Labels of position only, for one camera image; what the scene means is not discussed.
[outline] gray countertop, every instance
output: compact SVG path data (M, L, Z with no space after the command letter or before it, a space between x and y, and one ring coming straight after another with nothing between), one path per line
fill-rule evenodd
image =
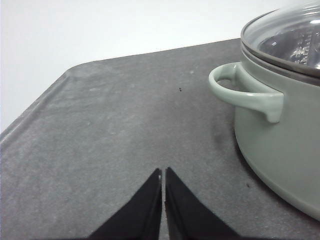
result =
M168 166L241 235L319 239L248 167L234 108L208 88L239 60L232 39L67 70L1 135L1 239L86 237Z

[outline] black object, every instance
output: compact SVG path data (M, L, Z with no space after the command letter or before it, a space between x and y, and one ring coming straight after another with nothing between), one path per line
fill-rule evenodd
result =
M170 240L267 240L239 236L204 206L170 167L165 172L165 210Z
M204 206L170 167L165 172L165 210L170 240L268 240L238 235ZM157 240L161 212L162 172L157 168L102 226L88 238L73 240Z
M73 240L157 240L162 212L161 182L162 172L157 168L130 201L102 226L88 238Z

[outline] lid rim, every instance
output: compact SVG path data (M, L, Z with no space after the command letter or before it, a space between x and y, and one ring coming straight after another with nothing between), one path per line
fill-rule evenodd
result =
M296 64L294 62L291 62L291 61L287 61L287 60L284 60L284 59L281 59L279 57L275 57L275 56L272 56L270 54L267 54L263 51L260 51L252 46L250 46L250 44L245 40L245 37L244 37L244 32L245 30L253 23L255 22L256 20L270 14L270 13L273 13L275 11L277 11L278 9L276 10L273 10L273 11L270 11L270 12L267 12L265 14L262 14L254 19L252 19L251 21L249 21L246 25L244 25L244 27L242 28L241 30L241 34L240 34L240 39L241 39L241 42L243 43L243 45L246 47L246 49L251 53L253 54L254 56L256 56L257 58L260 58L270 64L273 64L273 65L276 65L280 68L284 68L284 69L287 69L287 70L290 70L290 71L294 71L294 72L297 72L297 73L300 73L300 74L304 74L304 75L308 75L308 76L312 76L312 77L316 77L316 78L320 78L320 69L317 69L317 68L313 68L313 67L310 67L310 66L305 66L305 65L301 65L301 64Z

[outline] pot handle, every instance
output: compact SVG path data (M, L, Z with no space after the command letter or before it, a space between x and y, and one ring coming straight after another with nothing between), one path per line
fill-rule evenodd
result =
M231 90L218 84L220 80L237 81L245 85L257 86L260 92ZM256 110L264 113L270 123L278 123L284 104L284 94L256 80L240 62L227 63L213 69L209 74L209 84L213 94L220 100L237 107Z

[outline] sage green pot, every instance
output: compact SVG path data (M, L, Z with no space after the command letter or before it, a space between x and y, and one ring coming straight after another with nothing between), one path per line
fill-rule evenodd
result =
M224 79L239 90L217 83ZM236 140L254 172L320 220L320 87L269 70L244 49L241 62L209 74L209 85L216 97L235 106Z

